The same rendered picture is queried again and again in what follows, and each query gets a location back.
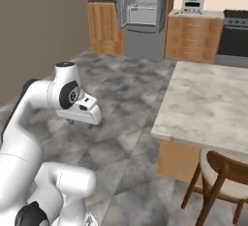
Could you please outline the tall wooden cupboard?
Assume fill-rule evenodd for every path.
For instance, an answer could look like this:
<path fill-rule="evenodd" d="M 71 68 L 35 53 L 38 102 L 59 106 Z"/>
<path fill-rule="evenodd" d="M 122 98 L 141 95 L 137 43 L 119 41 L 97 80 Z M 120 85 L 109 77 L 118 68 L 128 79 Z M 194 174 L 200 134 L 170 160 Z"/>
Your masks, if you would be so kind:
<path fill-rule="evenodd" d="M 118 27 L 113 1 L 86 0 L 90 49 L 105 54 L 124 54 L 124 30 Z"/>

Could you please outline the grey fridge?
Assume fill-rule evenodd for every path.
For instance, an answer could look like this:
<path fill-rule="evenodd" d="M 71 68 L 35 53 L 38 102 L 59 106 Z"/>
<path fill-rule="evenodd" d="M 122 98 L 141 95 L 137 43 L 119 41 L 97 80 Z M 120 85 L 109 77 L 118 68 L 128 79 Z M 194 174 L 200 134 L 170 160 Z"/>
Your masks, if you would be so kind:
<path fill-rule="evenodd" d="M 167 0 L 117 0 L 118 26 L 124 30 L 124 54 L 161 60 Z"/>

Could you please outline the wooden chair with cream seat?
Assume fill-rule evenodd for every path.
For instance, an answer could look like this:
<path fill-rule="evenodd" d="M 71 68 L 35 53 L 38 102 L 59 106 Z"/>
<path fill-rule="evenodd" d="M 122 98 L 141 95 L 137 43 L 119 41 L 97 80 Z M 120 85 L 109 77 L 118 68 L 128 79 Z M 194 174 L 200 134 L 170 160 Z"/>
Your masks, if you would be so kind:
<path fill-rule="evenodd" d="M 202 148 L 197 168 L 181 204 L 183 209 L 196 190 L 199 177 L 202 179 L 203 204 L 195 226 L 203 226 L 217 198 L 236 204 L 232 220 L 236 224 L 244 204 L 248 204 L 248 160 L 242 157 L 233 159 L 230 153 Z"/>

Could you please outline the white toaster oven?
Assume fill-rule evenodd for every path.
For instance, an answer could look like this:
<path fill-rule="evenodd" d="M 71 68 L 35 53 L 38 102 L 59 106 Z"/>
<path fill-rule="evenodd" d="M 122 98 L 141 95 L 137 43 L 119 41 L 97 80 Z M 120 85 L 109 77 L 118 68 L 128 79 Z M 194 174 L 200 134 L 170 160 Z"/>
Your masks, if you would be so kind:
<path fill-rule="evenodd" d="M 204 0 L 182 0 L 181 13 L 201 14 Z"/>

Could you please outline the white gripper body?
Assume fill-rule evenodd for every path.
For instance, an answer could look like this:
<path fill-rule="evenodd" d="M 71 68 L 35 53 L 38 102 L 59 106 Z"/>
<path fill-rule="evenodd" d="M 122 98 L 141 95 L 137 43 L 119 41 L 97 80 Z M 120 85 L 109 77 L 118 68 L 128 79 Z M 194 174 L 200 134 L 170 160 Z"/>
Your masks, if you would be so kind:
<path fill-rule="evenodd" d="M 92 125 L 98 125 L 102 120 L 101 111 L 98 105 L 94 105 L 89 111 L 84 111 L 80 106 L 69 108 L 68 110 L 57 110 L 59 117 L 72 121 L 84 122 Z"/>

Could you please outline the marble-topped dining table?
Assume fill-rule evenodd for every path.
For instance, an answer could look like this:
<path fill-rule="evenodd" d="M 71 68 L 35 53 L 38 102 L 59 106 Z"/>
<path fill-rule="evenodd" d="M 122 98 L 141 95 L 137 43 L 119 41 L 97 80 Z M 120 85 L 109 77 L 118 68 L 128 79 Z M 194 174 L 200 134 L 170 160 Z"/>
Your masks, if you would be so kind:
<path fill-rule="evenodd" d="M 177 62 L 151 135 L 157 172 L 185 182 L 202 147 L 248 159 L 248 69 Z"/>

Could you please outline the black oven range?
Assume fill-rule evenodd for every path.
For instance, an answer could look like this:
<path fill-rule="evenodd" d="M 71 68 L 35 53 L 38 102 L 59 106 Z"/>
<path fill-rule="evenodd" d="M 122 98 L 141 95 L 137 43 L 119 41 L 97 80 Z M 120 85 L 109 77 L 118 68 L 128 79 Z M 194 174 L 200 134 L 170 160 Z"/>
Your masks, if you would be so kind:
<path fill-rule="evenodd" d="M 215 63 L 248 69 L 248 10 L 225 10 Z"/>

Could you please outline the wooden drawer cabinet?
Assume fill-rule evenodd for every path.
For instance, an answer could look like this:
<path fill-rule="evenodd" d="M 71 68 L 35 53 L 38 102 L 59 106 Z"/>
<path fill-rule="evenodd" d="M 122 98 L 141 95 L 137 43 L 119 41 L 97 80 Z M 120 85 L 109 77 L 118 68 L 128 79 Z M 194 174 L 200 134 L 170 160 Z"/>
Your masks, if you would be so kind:
<path fill-rule="evenodd" d="M 168 15 L 164 56 L 169 59 L 213 63 L 223 23 L 223 12 L 183 14 L 179 10 L 172 10 Z"/>

